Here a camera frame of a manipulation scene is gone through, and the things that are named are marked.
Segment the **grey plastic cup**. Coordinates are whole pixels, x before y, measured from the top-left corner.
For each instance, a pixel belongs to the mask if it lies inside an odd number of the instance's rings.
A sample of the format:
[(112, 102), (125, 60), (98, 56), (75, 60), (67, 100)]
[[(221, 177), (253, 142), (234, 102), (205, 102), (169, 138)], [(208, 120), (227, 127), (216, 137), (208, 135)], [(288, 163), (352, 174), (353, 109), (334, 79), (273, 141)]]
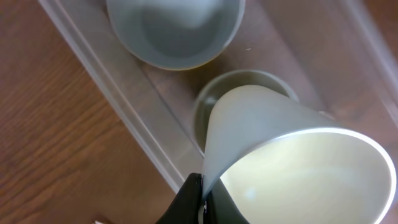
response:
[(208, 82), (199, 92), (193, 110), (192, 136), (195, 144), (205, 150), (206, 135), (211, 111), (216, 102), (227, 92), (245, 85), (259, 85), (284, 95), (296, 102), (296, 92), (279, 77), (260, 70), (233, 70)]

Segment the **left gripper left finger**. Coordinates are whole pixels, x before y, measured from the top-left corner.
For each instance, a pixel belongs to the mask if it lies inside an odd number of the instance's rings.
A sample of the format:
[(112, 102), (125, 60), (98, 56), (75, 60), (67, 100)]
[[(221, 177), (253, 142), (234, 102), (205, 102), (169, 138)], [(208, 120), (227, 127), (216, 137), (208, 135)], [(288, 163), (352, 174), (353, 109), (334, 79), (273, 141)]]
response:
[(201, 174), (191, 173), (156, 224), (199, 224), (201, 185)]

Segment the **white plastic cup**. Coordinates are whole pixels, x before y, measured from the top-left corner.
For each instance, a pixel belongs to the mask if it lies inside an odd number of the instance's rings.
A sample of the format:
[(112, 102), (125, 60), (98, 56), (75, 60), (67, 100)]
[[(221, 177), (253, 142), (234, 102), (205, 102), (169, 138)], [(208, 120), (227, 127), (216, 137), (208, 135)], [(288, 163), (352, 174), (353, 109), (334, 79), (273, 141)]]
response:
[(396, 187), (379, 143), (268, 88), (234, 88), (211, 111), (203, 195), (222, 192), (228, 223), (380, 223)]

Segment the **grey plastic bowl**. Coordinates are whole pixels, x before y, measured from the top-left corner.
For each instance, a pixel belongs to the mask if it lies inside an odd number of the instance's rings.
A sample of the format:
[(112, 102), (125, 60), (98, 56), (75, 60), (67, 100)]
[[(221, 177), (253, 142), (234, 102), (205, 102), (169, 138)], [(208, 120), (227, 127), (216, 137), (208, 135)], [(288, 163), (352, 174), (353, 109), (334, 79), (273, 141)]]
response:
[(145, 63), (189, 70), (219, 56), (236, 35), (245, 0), (107, 0), (113, 31)]

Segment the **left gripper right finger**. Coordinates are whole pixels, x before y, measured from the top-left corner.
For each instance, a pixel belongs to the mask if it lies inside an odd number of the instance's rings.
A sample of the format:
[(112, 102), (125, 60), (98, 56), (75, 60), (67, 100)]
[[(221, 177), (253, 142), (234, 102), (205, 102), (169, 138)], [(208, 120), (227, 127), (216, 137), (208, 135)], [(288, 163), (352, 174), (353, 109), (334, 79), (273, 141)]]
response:
[(219, 179), (206, 196), (206, 224), (249, 224)]

